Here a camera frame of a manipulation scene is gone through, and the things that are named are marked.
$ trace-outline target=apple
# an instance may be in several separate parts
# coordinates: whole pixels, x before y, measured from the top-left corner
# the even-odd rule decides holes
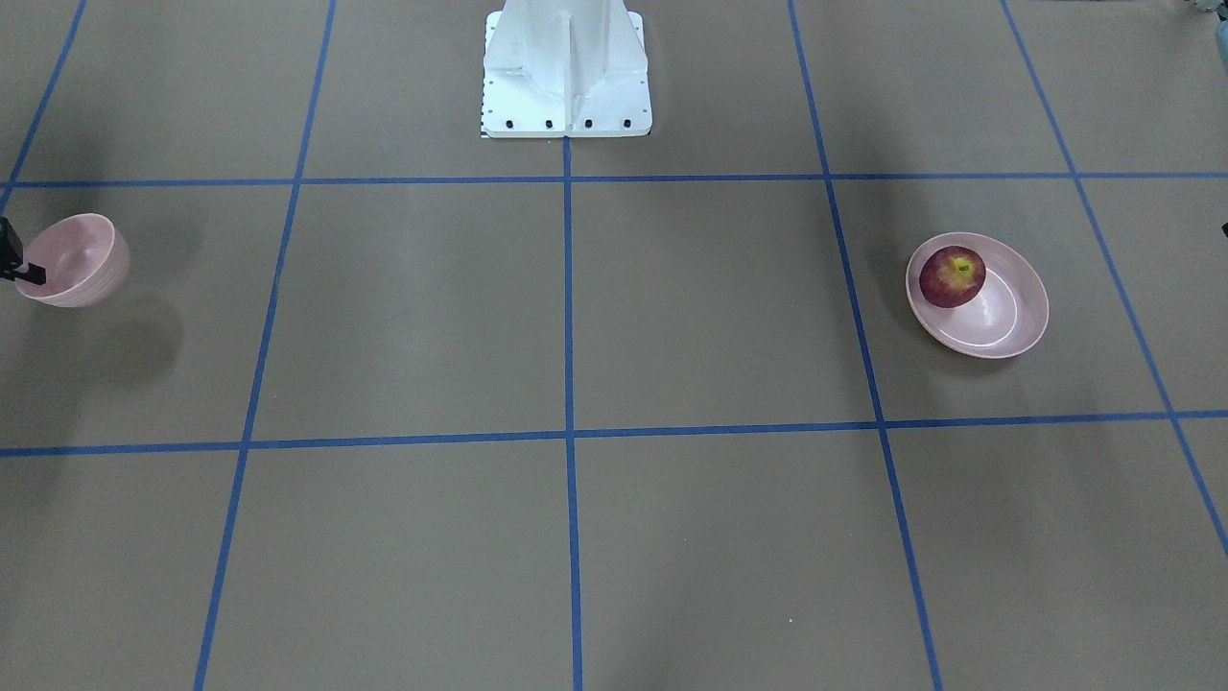
[[[984,285],[985,259],[968,247],[943,247],[921,266],[921,295],[936,307],[958,307]]]

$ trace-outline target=bowl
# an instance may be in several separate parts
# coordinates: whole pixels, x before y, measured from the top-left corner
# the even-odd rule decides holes
[[[985,259],[985,286],[958,307],[936,307],[921,293],[921,266],[949,244]],[[952,351],[975,358],[1013,358],[1027,352],[1049,325],[1049,295],[1036,270],[1018,252],[975,232],[946,232],[926,239],[905,270],[909,304],[921,325]]]
[[[85,307],[107,298],[128,277],[124,236],[107,216],[69,216],[34,238],[25,259],[47,269],[47,282],[18,281],[22,295],[56,307]]]

